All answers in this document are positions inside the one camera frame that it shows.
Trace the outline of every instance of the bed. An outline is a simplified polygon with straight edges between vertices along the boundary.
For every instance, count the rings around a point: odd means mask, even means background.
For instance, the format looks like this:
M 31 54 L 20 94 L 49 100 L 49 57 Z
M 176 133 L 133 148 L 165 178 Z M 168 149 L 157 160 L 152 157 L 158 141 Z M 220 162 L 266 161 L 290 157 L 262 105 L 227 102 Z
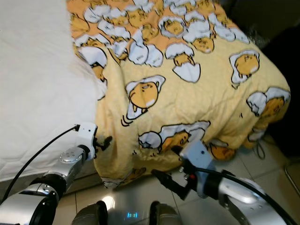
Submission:
M 64 1 L 3 0 L 0 11 L 1 198 L 8 181 L 41 147 L 74 124 L 95 120 L 97 99 L 94 75 L 74 55 Z M 50 145 L 14 191 L 46 172 L 75 137 L 71 131 Z M 79 176 L 94 173 L 90 162 Z
M 209 0 L 69 0 L 69 14 L 58 1 L 31 4 L 36 13 L 29 18 L 7 12 L 29 9 L 25 3 L 19 9 L 7 3 L 1 15 L 12 21 L 1 27 L 7 55 L 0 61 L 7 105 L 1 149 L 9 149 L 0 157 L 3 180 L 46 140 L 81 121 L 96 121 L 100 142 L 112 137 L 94 165 L 114 188 L 179 166 L 173 150 L 193 140 L 216 160 L 230 160 L 286 112 L 283 75 Z M 46 170 L 74 135 L 25 174 Z

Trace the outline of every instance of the dark wall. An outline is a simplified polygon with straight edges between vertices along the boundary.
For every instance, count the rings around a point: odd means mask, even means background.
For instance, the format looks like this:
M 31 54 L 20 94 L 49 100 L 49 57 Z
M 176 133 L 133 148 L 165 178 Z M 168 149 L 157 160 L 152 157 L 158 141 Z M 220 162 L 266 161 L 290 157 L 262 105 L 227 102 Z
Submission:
M 241 28 L 255 25 L 255 29 L 269 39 L 300 22 L 300 0 L 219 1 Z

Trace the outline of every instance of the cartoon egg yolk character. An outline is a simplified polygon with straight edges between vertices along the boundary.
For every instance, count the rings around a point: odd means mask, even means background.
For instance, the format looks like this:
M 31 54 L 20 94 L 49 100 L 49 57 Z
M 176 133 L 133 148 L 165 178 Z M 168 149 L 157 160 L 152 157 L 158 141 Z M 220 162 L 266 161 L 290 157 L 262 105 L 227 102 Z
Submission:
M 193 46 L 203 52 L 203 53 L 210 53 L 214 50 L 215 44 L 212 38 L 203 37 L 203 38 L 197 38 L 193 42 Z
M 267 102 L 261 117 L 269 117 L 276 115 L 284 104 L 285 100 L 283 97 L 275 97 L 270 99 Z
M 81 44 L 81 46 L 93 46 L 93 47 L 103 47 L 104 44 L 102 44 L 98 40 L 93 40 L 92 38 L 89 38 L 86 43 Z
M 148 18 L 148 13 L 145 13 L 140 8 L 133 12 L 128 11 L 127 14 L 131 26 L 135 28 L 141 27 L 145 23 L 145 20 Z
M 243 75 L 250 77 L 258 70 L 259 62 L 255 55 L 244 54 L 236 60 L 235 67 L 239 72 L 240 78 L 242 78 Z
M 156 13 L 159 16 L 162 16 L 162 14 L 164 13 L 164 1 L 163 0 L 157 0 L 157 2 L 154 5 L 154 8 L 156 9 Z
M 174 58 L 174 63 L 178 67 L 181 67 L 181 65 L 184 64 L 184 63 L 186 63 L 186 62 L 189 62 L 192 65 L 195 65 L 193 58 L 191 56 L 189 56 L 189 55 L 186 55 L 185 53 L 177 55 Z
M 92 70 L 94 71 L 96 77 L 101 80 L 102 82 L 104 82 L 105 78 L 103 76 L 103 70 L 104 68 L 100 65 L 91 65 Z
M 193 17 L 193 18 L 191 18 L 189 21 L 186 21 L 186 25 L 189 26 L 191 23 L 194 23 L 194 22 L 197 22 L 197 21 L 199 21 L 199 19 Z
M 190 134 L 188 132 L 180 131 L 178 133 L 175 133 L 174 136 L 168 137 L 165 139 L 163 145 L 162 145 L 162 152 L 165 152 L 167 150 L 171 150 L 174 146 L 181 146 L 183 147 L 187 142 L 188 138 L 190 137 Z
M 112 39 L 116 42 L 122 42 L 122 41 L 128 41 L 128 39 L 126 40 L 125 38 L 123 37 L 115 37 L 115 36 L 112 36 Z M 120 57 L 118 57 L 119 60 L 124 60 L 128 57 L 128 53 L 127 52 L 123 52 L 122 55 Z
M 125 60 L 128 57 L 128 53 L 127 52 L 123 52 L 122 55 L 120 55 L 119 57 L 117 57 L 115 55 L 115 53 L 113 52 L 112 49 L 108 49 L 109 53 L 111 54 L 111 56 L 113 57 L 113 59 L 120 65 L 121 60 Z
M 181 34 L 184 29 L 180 22 L 171 20 L 167 20 L 164 22 L 164 28 L 174 35 Z
M 90 30 L 89 24 L 84 20 L 79 18 L 77 15 L 71 15 L 71 30 L 73 32 L 82 31 L 87 32 Z
M 192 4 L 190 2 L 187 2 L 187 3 L 183 4 L 182 6 L 185 6 L 185 8 L 187 9 L 188 13 L 192 12 L 195 9 L 195 7 L 192 6 Z
M 98 5 L 107 5 L 106 0 L 83 0 L 83 1 L 90 2 L 90 5 L 92 6 L 93 9 L 95 8 L 95 6 L 98 6 Z
M 232 20 L 228 19 L 226 14 L 218 14 L 217 15 L 217 20 L 222 23 L 223 25 L 228 25 L 232 23 Z
M 118 18 L 113 18 L 113 19 L 106 18 L 106 21 L 108 21 L 109 23 L 115 26 L 123 26 L 128 23 L 128 15 L 125 16 L 120 15 Z
M 196 3 L 199 9 L 207 12 L 215 11 L 215 7 L 210 0 L 200 0 Z
M 145 42 L 149 42 L 158 35 L 158 28 L 152 27 L 150 23 L 143 25 L 142 38 Z
M 154 105 L 158 98 L 158 85 L 156 82 L 139 83 L 129 93 L 129 98 L 133 104 L 133 110 L 141 108 L 144 113 L 147 108 Z
M 210 145 L 209 151 L 216 160 L 229 160 L 236 153 L 236 150 L 234 149 L 230 149 L 228 147 L 219 147 L 213 144 Z

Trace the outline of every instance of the metal chair leg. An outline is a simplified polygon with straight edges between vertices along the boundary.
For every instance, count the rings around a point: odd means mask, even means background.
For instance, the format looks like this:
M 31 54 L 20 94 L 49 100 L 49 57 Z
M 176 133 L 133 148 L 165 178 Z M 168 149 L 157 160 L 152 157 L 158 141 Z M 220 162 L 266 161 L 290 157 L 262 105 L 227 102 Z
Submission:
M 289 172 L 288 172 L 288 167 L 291 166 L 291 165 L 294 165 L 294 164 L 300 164 L 300 159 L 297 159 L 296 161 L 292 161 L 292 162 L 289 162 L 287 163 L 285 166 L 284 166 L 284 169 L 285 169 L 285 174 L 287 176 L 287 178 L 289 179 L 290 183 L 292 184 L 293 188 L 296 190 L 297 194 L 299 195 L 300 197 L 300 190 L 299 188 L 297 187 L 296 183 L 294 182 L 294 180 L 292 179 L 292 177 L 290 176 Z

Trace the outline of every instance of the black rubber wheel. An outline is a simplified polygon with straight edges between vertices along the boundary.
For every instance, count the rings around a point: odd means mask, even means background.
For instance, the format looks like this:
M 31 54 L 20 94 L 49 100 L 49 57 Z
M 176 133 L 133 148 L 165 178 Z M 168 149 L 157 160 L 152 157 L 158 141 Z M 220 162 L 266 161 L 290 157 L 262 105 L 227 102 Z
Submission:
M 156 206 L 160 204 L 159 201 L 152 202 L 150 206 L 150 217 L 149 217 L 149 225 L 156 225 L 157 224 L 157 208 Z
M 99 222 L 106 225 L 108 219 L 106 204 L 103 201 L 98 201 L 96 204 L 99 206 Z

